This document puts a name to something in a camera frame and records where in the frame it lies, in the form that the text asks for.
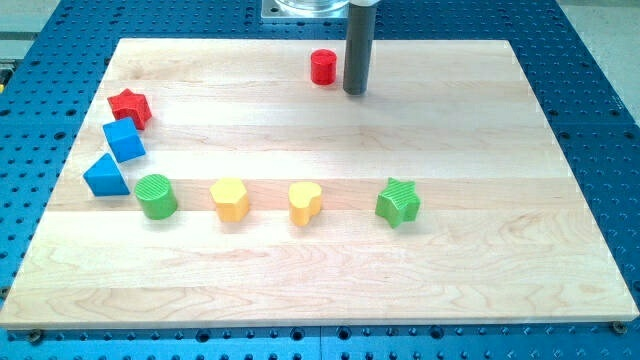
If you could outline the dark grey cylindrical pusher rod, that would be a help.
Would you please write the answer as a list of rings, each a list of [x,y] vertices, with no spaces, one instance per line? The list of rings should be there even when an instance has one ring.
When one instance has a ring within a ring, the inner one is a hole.
[[[376,12],[377,0],[349,2],[343,73],[343,90],[349,95],[367,90]]]

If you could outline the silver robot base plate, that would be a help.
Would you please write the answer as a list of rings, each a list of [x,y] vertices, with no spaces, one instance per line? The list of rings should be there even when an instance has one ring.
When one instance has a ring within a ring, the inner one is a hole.
[[[345,18],[348,0],[261,0],[262,19],[288,21]]]

